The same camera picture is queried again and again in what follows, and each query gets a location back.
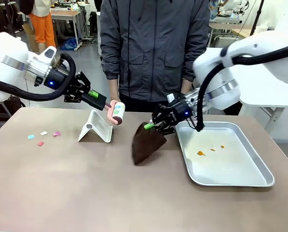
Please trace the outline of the person's right hand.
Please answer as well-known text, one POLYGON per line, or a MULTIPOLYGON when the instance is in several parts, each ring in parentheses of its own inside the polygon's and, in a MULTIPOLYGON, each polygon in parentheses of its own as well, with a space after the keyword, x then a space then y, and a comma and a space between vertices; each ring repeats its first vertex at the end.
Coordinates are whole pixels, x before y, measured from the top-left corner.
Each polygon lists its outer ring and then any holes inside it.
POLYGON ((119 93, 118 93, 118 80, 108 80, 110 99, 115 101, 120 101, 119 93))

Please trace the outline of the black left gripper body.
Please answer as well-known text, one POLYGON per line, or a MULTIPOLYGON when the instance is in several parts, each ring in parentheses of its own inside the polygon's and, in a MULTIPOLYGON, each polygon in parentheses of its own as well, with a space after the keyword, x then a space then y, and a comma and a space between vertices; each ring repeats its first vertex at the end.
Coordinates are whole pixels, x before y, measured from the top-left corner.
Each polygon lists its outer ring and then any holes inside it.
POLYGON ((75 69, 70 69, 68 75, 64 74, 61 70, 51 69, 43 85, 55 91, 44 94, 44 96, 62 96, 69 88, 70 82, 74 76, 75 69))

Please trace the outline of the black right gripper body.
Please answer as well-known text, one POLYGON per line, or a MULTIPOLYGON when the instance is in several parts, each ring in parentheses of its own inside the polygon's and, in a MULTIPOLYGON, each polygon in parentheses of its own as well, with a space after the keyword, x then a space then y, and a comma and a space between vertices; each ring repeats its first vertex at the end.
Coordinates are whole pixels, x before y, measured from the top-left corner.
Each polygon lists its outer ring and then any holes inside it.
POLYGON ((197 114, 197 99, 177 98, 170 103, 170 122, 178 124, 197 114))

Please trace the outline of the person's left hand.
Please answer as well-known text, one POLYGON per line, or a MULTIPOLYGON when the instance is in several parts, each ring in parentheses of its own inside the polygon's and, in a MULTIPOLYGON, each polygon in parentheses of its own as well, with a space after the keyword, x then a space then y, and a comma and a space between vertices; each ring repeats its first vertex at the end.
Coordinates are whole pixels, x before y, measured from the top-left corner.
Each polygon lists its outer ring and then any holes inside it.
POLYGON ((181 86, 181 93, 186 94, 192 88, 193 83, 189 80, 183 79, 181 86))

